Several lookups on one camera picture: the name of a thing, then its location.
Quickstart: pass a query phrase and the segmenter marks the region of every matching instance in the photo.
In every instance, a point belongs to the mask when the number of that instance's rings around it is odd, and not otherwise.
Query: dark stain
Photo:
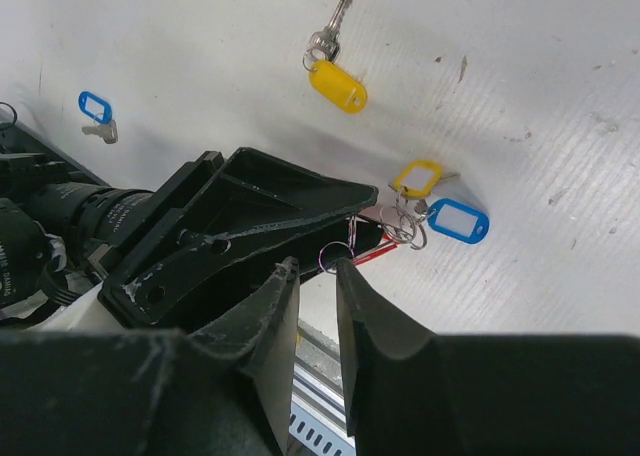
[[[468,64],[469,64],[469,61],[467,60],[467,55],[465,54],[462,57],[462,61],[460,62],[460,77],[458,78],[458,84],[462,82],[462,79],[464,78],[464,73],[467,72]]]
[[[569,188],[563,188],[558,191],[556,194],[549,198],[549,206],[555,206],[560,202],[560,200],[564,197],[565,194],[569,191]]]
[[[42,95],[42,60],[40,60],[40,76],[38,78],[38,96]]]

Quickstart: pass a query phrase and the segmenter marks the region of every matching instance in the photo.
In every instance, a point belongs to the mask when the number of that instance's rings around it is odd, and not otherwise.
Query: white surface
[[[0,99],[117,186],[240,145],[383,188],[441,162],[490,233],[365,265],[380,292],[436,331],[638,332],[639,0],[355,0],[337,61],[369,92],[355,116],[301,63],[337,1],[0,0]],[[82,134],[85,89],[117,144]],[[305,285],[301,314],[335,337],[334,284]]]

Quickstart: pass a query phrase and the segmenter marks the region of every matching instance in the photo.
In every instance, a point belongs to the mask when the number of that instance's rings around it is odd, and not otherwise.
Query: key
[[[112,119],[108,124],[98,124],[92,126],[83,126],[82,132],[88,135],[94,135],[102,138],[107,144],[114,144],[118,142],[118,127],[116,126],[116,120]]]
[[[367,90],[329,61],[316,61],[309,71],[311,86],[345,113],[358,113],[367,104]]]
[[[306,53],[311,61],[326,59],[333,62],[338,57],[340,52],[340,43],[338,43],[340,25],[342,24],[344,13],[349,9],[351,3],[353,3],[353,0],[340,0],[329,24],[322,31],[313,33]]]

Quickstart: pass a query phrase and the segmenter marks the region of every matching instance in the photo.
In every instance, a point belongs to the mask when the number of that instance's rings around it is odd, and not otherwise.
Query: key ring
[[[322,264],[322,255],[324,254],[325,249],[327,249],[332,244],[339,244],[340,246],[344,246],[345,248],[347,248],[349,250],[349,252],[351,253],[351,259],[354,259],[356,255],[355,255],[355,252],[353,251],[353,249],[350,248],[347,243],[344,243],[342,241],[331,241],[330,243],[325,244],[324,247],[318,253],[318,266],[320,266],[320,269],[322,271],[324,271],[325,273],[336,274],[337,270],[333,269],[333,270],[330,271],[329,269],[325,268],[324,265]]]
[[[382,229],[389,237],[389,239],[391,239],[394,243],[409,244],[416,237],[417,228],[415,225],[415,220],[407,211],[398,206],[394,206],[392,209],[395,209],[396,212],[400,215],[400,227],[389,224],[384,220],[384,210],[388,208],[390,208],[390,206],[383,206],[380,208],[380,225],[382,226]],[[406,218],[409,222],[409,228],[411,229],[411,232],[402,227],[402,220],[404,218]]]
[[[318,71],[317,69],[314,68],[309,68],[307,66],[307,57],[309,56],[309,53],[306,52],[304,53],[304,56],[302,56],[302,66],[304,66],[304,69],[306,69],[307,71],[309,71],[310,73],[315,73],[316,71]]]

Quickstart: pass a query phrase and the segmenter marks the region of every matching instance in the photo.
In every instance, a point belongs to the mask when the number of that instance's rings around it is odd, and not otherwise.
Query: black mechanical assembly
[[[74,173],[40,153],[0,155],[0,196],[15,203],[13,218],[19,214],[30,223],[31,246],[40,245],[31,251],[20,242],[20,267],[28,271],[12,276],[9,285],[42,273],[39,289],[52,301],[68,305],[77,299],[64,278],[53,274],[56,265],[45,264],[50,254],[41,247],[43,233],[59,236],[68,266],[94,284],[103,281],[99,299],[123,325],[188,332],[256,291],[286,257],[297,259],[302,282],[318,274],[320,250],[345,241],[349,218],[377,197],[376,188],[327,178],[250,148],[227,160],[206,152],[155,193],[79,182]],[[0,247],[13,254],[21,233],[13,220],[0,224]],[[356,231],[356,255],[382,237],[373,222],[359,220]],[[346,254],[332,245],[323,265]],[[11,298],[0,301],[11,304],[34,289],[12,290]]]
[[[347,432],[359,455],[638,454],[640,344],[443,336],[338,261]]]

